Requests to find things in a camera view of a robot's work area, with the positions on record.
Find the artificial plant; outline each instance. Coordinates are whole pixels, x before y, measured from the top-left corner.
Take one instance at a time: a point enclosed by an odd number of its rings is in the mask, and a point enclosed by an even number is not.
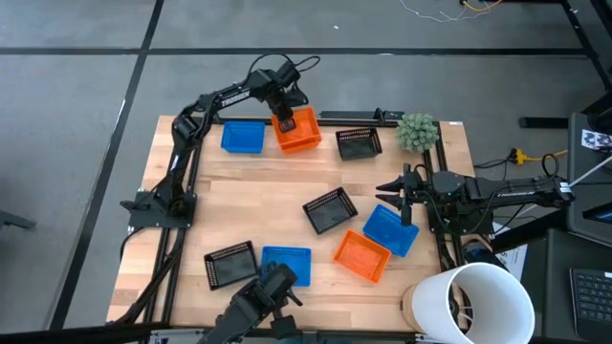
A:
[[[425,152],[440,138],[438,128],[428,114],[403,115],[398,121],[397,138],[403,149]]]

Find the black wire basket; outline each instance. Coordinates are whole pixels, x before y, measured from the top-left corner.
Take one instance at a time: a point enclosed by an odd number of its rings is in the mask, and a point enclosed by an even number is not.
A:
[[[214,251],[204,256],[210,290],[257,275],[251,241]]]
[[[376,128],[337,131],[336,141],[344,161],[374,158],[383,152]]]
[[[358,214],[342,187],[310,201],[302,208],[317,234],[322,234]]]

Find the black floor stripe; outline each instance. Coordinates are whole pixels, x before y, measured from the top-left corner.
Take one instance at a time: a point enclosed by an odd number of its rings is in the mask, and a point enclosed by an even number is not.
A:
[[[123,132],[125,131],[127,119],[134,102],[134,96],[136,95],[138,85],[141,81],[142,70],[144,69],[144,62],[146,61],[145,51],[151,46],[153,34],[155,33],[163,6],[164,0],[157,0],[155,7],[153,8],[151,20],[149,21],[144,40],[142,42],[141,53],[138,55],[136,65],[134,66],[134,72],[132,73],[132,77],[130,78],[130,82],[127,86],[127,91],[125,92],[125,102],[121,107],[117,124],[115,125],[115,129],[109,141],[101,168],[98,172],[96,186],[89,199],[85,214],[83,214],[81,227],[78,230],[79,234],[76,241],[76,249],[72,259],[70,260],[70,267],[68,268],[63,287],[59,294],[59,298],[57,299],[55,311],[51,319],[50,330],[59,330],[64,327],[66,316],[68,315],[68,311],[70,309],[70,304],[72,303],[75,290],[77,289],[78,277],[81,269],[83,268],[83,263],[85,262],[85,258],[87,256],[87,250],[89,249],[89,245],[94,235],[96,221],[98,220],[104,194],[106,193],[106,188],[113,171],[113,166],[115,165],[115,159],[117,157],[117,153],[119,152]]]
[[[610,77],[601,65],[597,53],[593,49],[593,46],[591,45],[591,42],[586,36],[586,33],[584,33],[584,30],[582,29],[582,26],[580,25],[576,14],[572,10],[572,6],[567,0],[560,0],[560,4],[563,7],[563,11],[565,11],[567,19],[570,21],[570,24],[572,24],[572,28],[574,29],[574,32],[576,33],[576,36],[580,41],[582,48],[584,48],[584,50],[586,51],[586,56],[591,60],[591,63],[593,63],[593,67],[595,68],[595,71],[600,77],[601,82],[603,83],[603,87],[605,88],[605,90],[612,89],[612,82],[610,82]]]
[[[127,55],[139,54],[141,48],[113,48],[113,47],[78,47],[78,48],[61,48],[61,47],[0,47],[0,55]]]
[[[583,48],[152,48],[150,55],[186,54],[390,54],[390,55],[571,55],[585,56]]]

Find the wooden platform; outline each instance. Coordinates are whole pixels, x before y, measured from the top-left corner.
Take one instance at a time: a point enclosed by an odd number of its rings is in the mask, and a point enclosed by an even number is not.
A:
[[[160,117],[144,172],[144,188],[150,188],[164,176],[172,150],[172,119]],[[219,248],[251,240],[258,260],[263,246],[312,250],[311,286],[294,288],[304,306],[290,305],[284,309],[295,317],[300,329],[413,331],[400,313],[401,295],[410,285],[440,272],[434,237],[428,230],[422,205],[413,206],[413,223],[420,229],[416,242],[406,258],[391,258],[379,284],[334,263],[332,257],[344,232],[349,228],[361,232],[374,207],[382,204],[374,197],[375,186],[395,180],[405,162],[423,163],[422,155],[402,151],[395,142],[395,129],[378,128],[382,154],[374,159],[342,161],[335,132],[350,128],[320,129],[322,142],[318,148],[285,155],[272,127],[267,126],[263,153],[241,155],[223,150],[220,147],[223,126],[212,127],[204,141],[195,189],[199,195],[197,213],[186,235],[172,325],[214,325],[216,316],[244,283],[210,291],[203,257]],[[448,169],[473,175],[463,124],[441,122],[441,129]],[[437,167],[435,150],[431,154]],[[302,205],[338,186],[348,192],[359,215],[317,236]],[[148,229],[127,244],[108,320],[127,311],[149,282],[159,238],[159,229]],[[161,317],[164,296],[162,285],[154,319]],[[268,322],[260,327],[269,327]]]

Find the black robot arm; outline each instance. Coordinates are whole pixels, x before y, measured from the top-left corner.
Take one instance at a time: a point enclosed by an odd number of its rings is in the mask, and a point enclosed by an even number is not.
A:
[[[272,330],[276,339],[296,334],[294,318],[282,316],[281,308],[292,299],[302,303],[291,292],[297,280],[294,272],[284,264],[262,267],[269,269],[262,279],[255,278],[239,290],[229,301],[229,306],[216,320],[216,326],[198,341],[198,344],[224,344],[239,341],[256,328],[270,313],[274,316]]]
[[[378,186],[377,190],[397,193],[376,197],[401,210],[403,225],[411,223],[413,204],[425,204],[436,210],[439,220],[443,222],[438,226],[459,235],[490,233],[492,224],[483,219],[491,216],[491,211],[498,207],[538,204],[562,208],[574,201],[568,183],[557,175],[490,181],[441,171],[423,181],[409,164],[404,165],[402,176],[394,182]]]
[[[132,215],[130,225],[190,225],[195,195],[190,190],[186,192],[183,187],[187,165],[191,153],[202,144],[220,110],[254,97],[268,104],[278,117],[281,132],[295,129],[292,107],[308,104],[308,98],[297,87],[300,72],[296,66],[287,58],[277,71],[255,70],[243,81],[211,94],[200,95],[196,102],[184,108],[172,122],[174,147],[165,177],[150,192],[139,192],[135,201],[121,202]],[[196,118],[194,113],[203,115]]]

